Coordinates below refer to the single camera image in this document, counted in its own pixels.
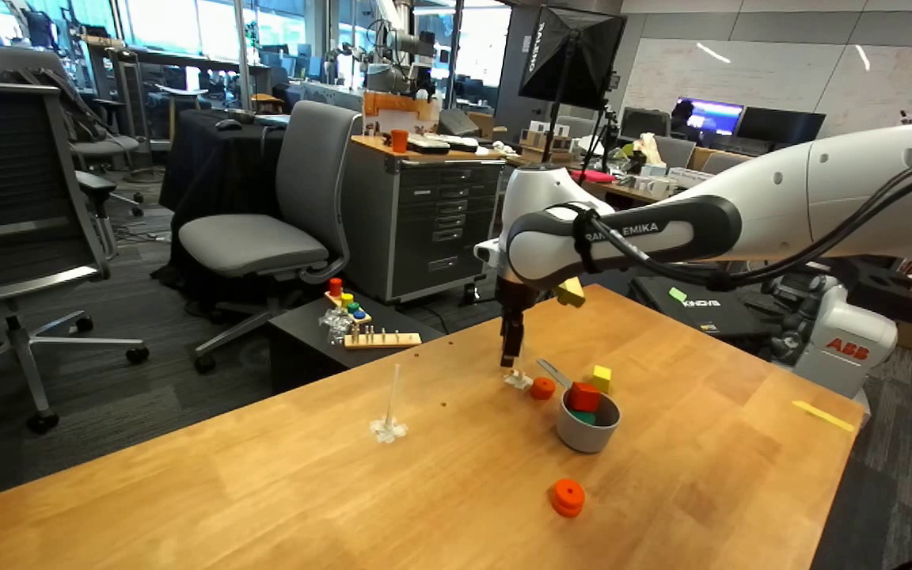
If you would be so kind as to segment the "white ABB robot base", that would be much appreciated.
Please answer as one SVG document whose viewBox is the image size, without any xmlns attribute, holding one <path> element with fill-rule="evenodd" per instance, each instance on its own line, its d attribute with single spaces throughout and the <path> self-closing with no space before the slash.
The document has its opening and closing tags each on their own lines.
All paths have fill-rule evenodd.
<svg viewBox="0 0 912 570">
<path fill-rule="evenodd" d="M 896 348 L 900 328 L 889 315 L 849 299 L 849 290 L 827 278 L 796 371 L 839 395 L 860 395 L 877 363 Z"/>
</svg>

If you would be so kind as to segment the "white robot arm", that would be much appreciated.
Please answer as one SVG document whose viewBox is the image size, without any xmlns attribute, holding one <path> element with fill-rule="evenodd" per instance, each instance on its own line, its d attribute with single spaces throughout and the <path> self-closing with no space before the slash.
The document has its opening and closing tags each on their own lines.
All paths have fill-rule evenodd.
<svg viewBox="0 0 912 570">
<path fill-rule="evenodd" d="M 521 358 L 523 312 L 564 278 L 611 266 L 735 287 L 808 260 L 912 256 L 912 123 L 812 139 L 749 157 L 669 198 L 615 208 L 568 166 L 516 166 L 499 269 L 502 363 Z"/>
</svg>

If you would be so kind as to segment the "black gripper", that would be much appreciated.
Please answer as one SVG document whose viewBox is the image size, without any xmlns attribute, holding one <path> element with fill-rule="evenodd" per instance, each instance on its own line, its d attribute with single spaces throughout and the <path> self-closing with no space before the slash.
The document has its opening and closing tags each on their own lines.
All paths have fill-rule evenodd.
<svg viewBox="0 0 912 570">
<path fill-rule="evenodd" d="M 523 312 L 535 304 L 535 287 L 502 278 L 493 296 L 502 304 L 502 368 L 511 368 L 523 353 Z"/>
</svg>

